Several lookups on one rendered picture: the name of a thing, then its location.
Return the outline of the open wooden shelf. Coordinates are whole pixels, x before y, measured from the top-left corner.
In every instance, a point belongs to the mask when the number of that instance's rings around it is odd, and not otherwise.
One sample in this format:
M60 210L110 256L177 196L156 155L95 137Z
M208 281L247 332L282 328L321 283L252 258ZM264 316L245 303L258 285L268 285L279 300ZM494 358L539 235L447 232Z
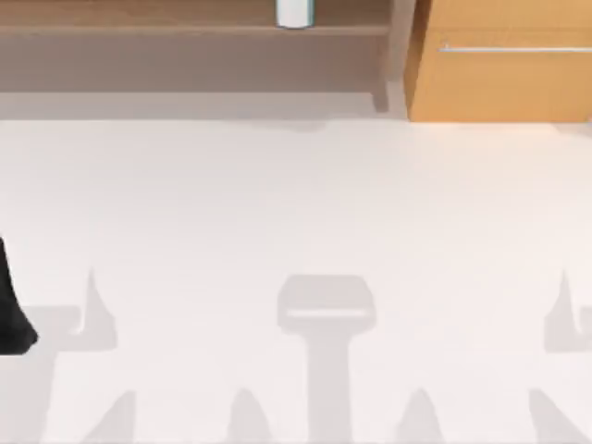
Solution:
M389 106L396 0L0 0L1 93L367 93Z

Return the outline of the wooden cupboard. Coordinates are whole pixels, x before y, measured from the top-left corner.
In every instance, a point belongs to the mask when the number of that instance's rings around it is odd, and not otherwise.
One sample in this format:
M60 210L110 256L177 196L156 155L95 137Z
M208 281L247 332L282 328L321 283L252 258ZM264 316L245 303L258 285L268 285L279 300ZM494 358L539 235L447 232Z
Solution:
M416 0L403 84L413 122L592 120L592 54L439 47L592 47L592 0Z

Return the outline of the white and teal can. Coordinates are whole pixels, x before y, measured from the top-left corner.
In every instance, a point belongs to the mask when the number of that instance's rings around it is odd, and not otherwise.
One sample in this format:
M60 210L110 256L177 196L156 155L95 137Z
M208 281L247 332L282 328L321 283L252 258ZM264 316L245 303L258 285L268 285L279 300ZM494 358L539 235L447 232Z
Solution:
M315 0L275 0L275 7L280 28L300 30L314 26Z

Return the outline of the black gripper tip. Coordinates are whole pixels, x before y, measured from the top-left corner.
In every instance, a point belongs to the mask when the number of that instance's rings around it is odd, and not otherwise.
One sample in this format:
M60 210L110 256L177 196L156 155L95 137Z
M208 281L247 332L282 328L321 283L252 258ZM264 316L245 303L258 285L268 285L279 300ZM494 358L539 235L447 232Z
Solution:
M37 331L19 305L5 243L0 237L0 356L25 354L38 339Z

